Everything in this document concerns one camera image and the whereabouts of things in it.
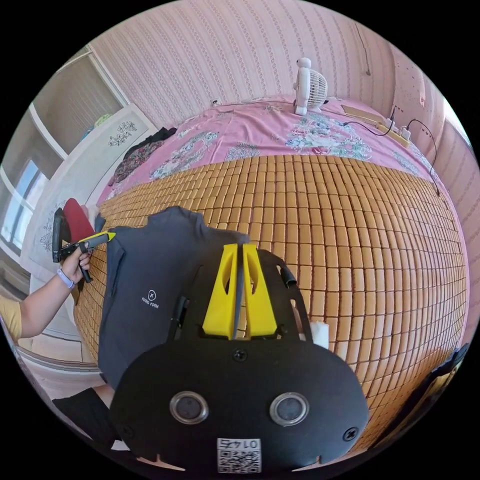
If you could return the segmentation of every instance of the bed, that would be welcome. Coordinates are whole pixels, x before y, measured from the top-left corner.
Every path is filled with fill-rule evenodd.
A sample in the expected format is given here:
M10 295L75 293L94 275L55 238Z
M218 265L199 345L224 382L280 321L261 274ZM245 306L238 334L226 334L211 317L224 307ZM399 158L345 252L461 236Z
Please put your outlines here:
M367 105L341 98L304 117L293 113L293 97L275 97L238 105L220 105L187 120L174 136L154 151L149 159L123 181L106 187L99 200L126 192L132 187L184 170L247 157L274 155L327 155L372 162L411 173L431 181L430 163L413 145L404 148L389 136L348 115L365 112L370 118L382 116ZM433 170L434 180L440 180Z
M356 121L344 106L377 112L331 98L321 113L300 117L291 100L219 106L186 121L98 204L106 228L140 227L181 205L285 258L310 318L329 324L329 348L362 384L370 421L353 448L360 452L460 345L469 302L465 241L448 192L418 149L344 125ZM96 281L74 317L95 359L104 245L91 273Z

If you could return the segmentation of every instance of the t-shirt logo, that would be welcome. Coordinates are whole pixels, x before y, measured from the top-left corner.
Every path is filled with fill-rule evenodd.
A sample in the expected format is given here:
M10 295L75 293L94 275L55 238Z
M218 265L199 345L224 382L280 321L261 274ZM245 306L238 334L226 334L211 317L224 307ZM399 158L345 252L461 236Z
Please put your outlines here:
M155 303L156 298L157 298L157 294L155 293L155 290L150 290L148 292L148 295L146 296L146 298L143 296L141 298L141 301L145 302L150 307L153 307L153 308L157 309L159 306L158 306L157 303Z

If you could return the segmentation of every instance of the pink bedsheet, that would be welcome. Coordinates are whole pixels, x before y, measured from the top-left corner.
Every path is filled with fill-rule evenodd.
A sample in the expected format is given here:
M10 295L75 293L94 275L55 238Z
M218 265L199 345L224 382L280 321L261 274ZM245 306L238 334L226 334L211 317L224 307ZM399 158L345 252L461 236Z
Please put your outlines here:
M237 159L269 155L328 155L349 157L408 172L429 182L432 177L451 211L460 220L450 196L431 165L413 145L403 147L389 136L378 136L344 113L342 105L378 114L355 100L329 98L329 102L305 116L293 112L293 96L252 103L220 105L180 125L174 136L155 150L149 159L125 180L106 187L98 204L144 184L195 167ZM364 124L376 131L372 125ZM463 235L462 249L467 258ZM469 304L467 290L466 304Z

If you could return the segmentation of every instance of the white desk fan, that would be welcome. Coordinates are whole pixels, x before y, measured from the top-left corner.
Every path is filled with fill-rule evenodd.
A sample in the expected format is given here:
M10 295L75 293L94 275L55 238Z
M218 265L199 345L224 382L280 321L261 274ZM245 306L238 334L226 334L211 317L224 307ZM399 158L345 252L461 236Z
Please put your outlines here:
M327 80L321 74L311 69L309 58L300 58L296 61L298 73L293 89L296 91L296 100L293 103L297 115L306 115L308 108L319 107L327 99Z

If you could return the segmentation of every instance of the pink wall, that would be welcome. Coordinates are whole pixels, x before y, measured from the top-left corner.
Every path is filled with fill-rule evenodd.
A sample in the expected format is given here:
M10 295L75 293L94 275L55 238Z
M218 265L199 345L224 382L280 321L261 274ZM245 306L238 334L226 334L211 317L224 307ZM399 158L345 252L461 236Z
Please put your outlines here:
M293 94L302 56L327 78L329 95L388 115L395 88L390 44L358 30L361 37L352 20L300 0L182 0L126 20L92 46L157 127L177 125L216 99Z
M480 318L480 169L472 149L447 121L434 167L448 189L465 237L470 270L470 304L464 335L468 342Z
M395 65L395 124L401 127L412 119L420 120L430 129L438 145L444 123L444 97L420 68L396 47L390 47ZM428 130L413 122L410 131L413 143L432 162L435 147Z

